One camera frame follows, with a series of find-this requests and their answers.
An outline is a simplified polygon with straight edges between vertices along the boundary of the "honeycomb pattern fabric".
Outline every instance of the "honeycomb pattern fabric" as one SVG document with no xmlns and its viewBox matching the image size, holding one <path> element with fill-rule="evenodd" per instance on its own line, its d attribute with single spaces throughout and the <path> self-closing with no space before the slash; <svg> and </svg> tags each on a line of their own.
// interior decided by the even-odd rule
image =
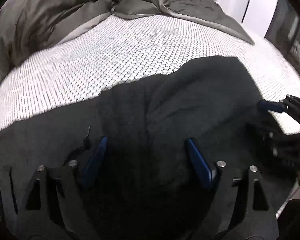
<svg viewBox="0 0 300 240">
<path fill-rule="evenodd" d="M 262 96 L 300 97 L 300 78 L 265 39 L 254 46 L 219 30 L 164 15 L 125 20 L 114 15 L 80 37 L 39 51 L 0 86 L 0 130 L 53 108 L 96 97 L 103 89 L 153 74 L 170 74 L 193 58 L 235 56 Z M 286 133 L 300 125 L 275 115 Z"/>
</svg>

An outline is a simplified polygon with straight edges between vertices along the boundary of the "dark gray cloth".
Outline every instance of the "dark gray cloth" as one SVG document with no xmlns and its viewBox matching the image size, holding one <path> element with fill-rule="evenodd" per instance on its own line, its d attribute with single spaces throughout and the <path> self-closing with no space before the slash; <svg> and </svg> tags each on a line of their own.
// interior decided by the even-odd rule
<svg viewBox="0 0 300 240">
<path fill-rule="evenodd" d="M 248 168 L 256 149 L 245 124 L 259 114 L 258 88 L 236 58 L 193 59 L 170 75 L 120 84 L 87 101 L 53 109 L 0 131 L 0 187 L 9 229 L 39 165 L 61 166 L 82 145 L 90 126 L 92 141 L 108 137 L 97 185 L 83 199 L 102 239 L 176 239 L 189 232 L 210 203 L 189 164 L 184 141 L 196 137 L 204 155 Z M 294 181 L 268 176 L 266 194 L 278 209 Z"/>
<path fill-rule="evenodd" d="M 0 10 L 0 83 L 32 53 L 69 41 L 98 24 L 113 5 L 114 14 L 122 18 L 166 13 L 254 44 L 213 0 L 9 0 Z M 93 18 L 95 22 L 80 28 Z"/>
</svg>

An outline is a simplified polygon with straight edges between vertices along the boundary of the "black garment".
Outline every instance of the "black garment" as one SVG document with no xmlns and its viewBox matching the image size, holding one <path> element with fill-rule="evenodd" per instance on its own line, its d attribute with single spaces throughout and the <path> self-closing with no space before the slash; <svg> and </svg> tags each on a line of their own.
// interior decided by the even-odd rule
<svg viewBox="0 0 300 240">
<path fill-rule="evenodd" d="M 120 84 L 97 98 L 60 107 L 0 132 L 0 187 L 7 226 L 16 214 L 11 197 L 12 167 L 17 204 L 39 165 L 60 166 L 82 145 L 108 137 L 95 189 L 83 195 L 102 239 L 176 239 L 199 222 L 210 195 L 201 189 L 184 149 L 190 137 L 204 154 L 227 165 L 261 164 L 245 137 L 252 118 L 278 127 L 261 115 L 261 95 L 237 58 L 190 60 L 170 75 Z M 271 203 L 278 209 L 292 182 L 269 177 Z"/>
</svg>

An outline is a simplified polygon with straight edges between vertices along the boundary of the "metal screw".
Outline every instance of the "metal screw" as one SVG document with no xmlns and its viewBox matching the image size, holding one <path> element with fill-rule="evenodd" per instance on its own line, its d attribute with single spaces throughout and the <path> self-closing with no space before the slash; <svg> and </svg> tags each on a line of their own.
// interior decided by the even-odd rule
<svg viewBox="0 0 300 240">
<path fill-rule="evenodd" d="M 273 156 L 277 157 L 278 156 L 278 150 L 277 150 L 277 148 L 273 148 L 272 149 L 272 153 L 273 153 Z"/>
<path fill-rule="evenodd" d="M 225 161 L 218 161 L 217 165 L 221 168 L 224 168 L 226 166 L 226 162 Z"/>
<path fill-rule="evenodd" d="M 78 162 L 76 160 L 69 161 L 69 166 L 74 167 L 77 166 Z"/>
<path fill-rule="evenodd" d="M 257 170 L 258 170 L 258 168 L 256 166 L 254 166 L 254 165 L 250 166 L 250 171 L 256 172 Z"/>
<path fill-rule="evenodd" d="M 37 171 L 43 171 L 43 170 L 44 170 L 44 168 L 45 168 L 45 166 L 43 166 L 43 165 L 40 165 L 40 166 L 37 168 Z"/>
</svg>

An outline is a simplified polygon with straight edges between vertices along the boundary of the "mattress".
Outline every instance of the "mattress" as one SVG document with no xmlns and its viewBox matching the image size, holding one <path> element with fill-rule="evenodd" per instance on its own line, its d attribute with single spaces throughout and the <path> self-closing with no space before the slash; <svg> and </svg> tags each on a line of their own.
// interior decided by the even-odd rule
<svg viewBox="0 0 300 240">
<path fill-rule="evenodd" d="M 267 40 L 251 45 L 219 30 L 164 15 L 126 20 L 111 15 L 80 37 L 31 55 L 0 85 L 0 130 L 59 106 L 96 97 L 104 89 L 177 71 L 214 55 L 237 57 L 263 98 L 300 97 L 300 77 Z M 274 113 L 285 133 L 300 125 Z"/>
</svg>

